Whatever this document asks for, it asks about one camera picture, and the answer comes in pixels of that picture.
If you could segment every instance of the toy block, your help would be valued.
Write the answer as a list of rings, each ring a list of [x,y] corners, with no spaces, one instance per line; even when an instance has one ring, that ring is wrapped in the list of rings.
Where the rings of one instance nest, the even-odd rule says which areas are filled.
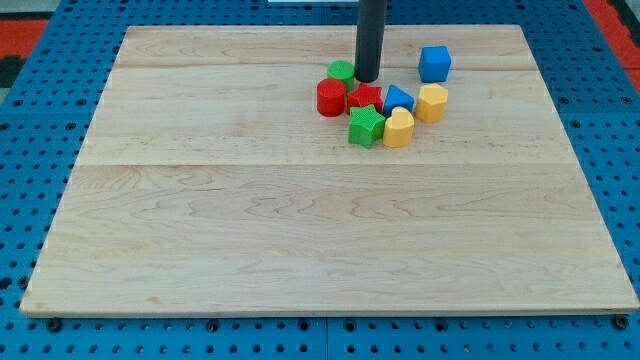
[[[358,88],[347,95],[347,113],[351,113],[352,107],[365,107],[373,105],[376,111],[382,112],[382,88],[360,83]]]
[[[338,60],[329,64],[327,68],[327,77],[330,79],[338,79],[344,83],[347,88],[347,93],[353,91],[355,69],[351,63]]]
[[[347,88],[337,79],[324,79],[318,83],[318,112],[334,117],[344,112],[344,96]]]
[[[446,46],[427,46],[422,48],[418,72],[423,83],[447,81],[451,56]]]
[[[409,110],[396,107],[391,111],[391,117],[384,123],[382,143],[388,147],[403,147],[409,145],[413,136],[413,116]]]
[[[418,104],[416,105],[416,117],[426,123],[440,121],[449,99],[449,91],[438,84],[422,85]]]
[[[404,90],[399,87],[391,84],[389,85],[389,91],[387,91],[387,96],[384,99],[384,106],[382,107],[382,115],[389,117],[391,116],[391,111],[400,106],[403,107],[409,112],[413,111],[413,96],[407,94]]]
[[[349,144],[360,144],[370,149],[376,140],[382,138],[385,120],[373,105],[354,107],[349,122]]]

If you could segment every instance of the yellow block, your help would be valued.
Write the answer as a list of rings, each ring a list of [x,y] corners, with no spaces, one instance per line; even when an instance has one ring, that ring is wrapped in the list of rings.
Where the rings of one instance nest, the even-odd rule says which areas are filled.
[[[403,147],[411,142],[413,136],[413,116],[403,107],[395,107],[391,117],[384,123],[382,143],[388,147]]]
[[[428,84],[420,87],[416,117],[426,123],[442,120],[444,109],[447,107],[449,90],[438,84]]]

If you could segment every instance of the black cylinder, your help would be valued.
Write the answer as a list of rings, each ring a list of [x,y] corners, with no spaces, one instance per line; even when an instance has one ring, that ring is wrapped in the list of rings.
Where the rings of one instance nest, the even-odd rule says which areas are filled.
[[[372,82],[380,72],[387,0],[360,0],[356,33],[356,79]]]

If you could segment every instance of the blue cube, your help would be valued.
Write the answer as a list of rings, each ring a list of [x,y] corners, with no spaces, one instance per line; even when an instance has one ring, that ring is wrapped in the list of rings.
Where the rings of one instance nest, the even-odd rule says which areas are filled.
[[[447,81],[451,56],[446,46],[427,46],[420,54],[420,80],[423,83]]]
[[[387,91],[387,97],[384,99],[384,106],[382,107],[382,115],[386,117],[391,116],[391,111],[394,107],[403,107],[409,112],[413,112],[413,96],[407,94],[404,90],[391,84],[389,85],[389,91]]]

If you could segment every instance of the blue pegboard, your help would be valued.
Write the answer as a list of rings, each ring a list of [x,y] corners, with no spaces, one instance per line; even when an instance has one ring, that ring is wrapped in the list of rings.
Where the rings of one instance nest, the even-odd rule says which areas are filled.
[[[640,317],[31,320],[18,311],[127,26],[354,24],[265,0],[63,0],[0,108],[0,358],[640,358]],[[392,24],[520,24],[636,288],[640,99],[579,0],[390,0]]]

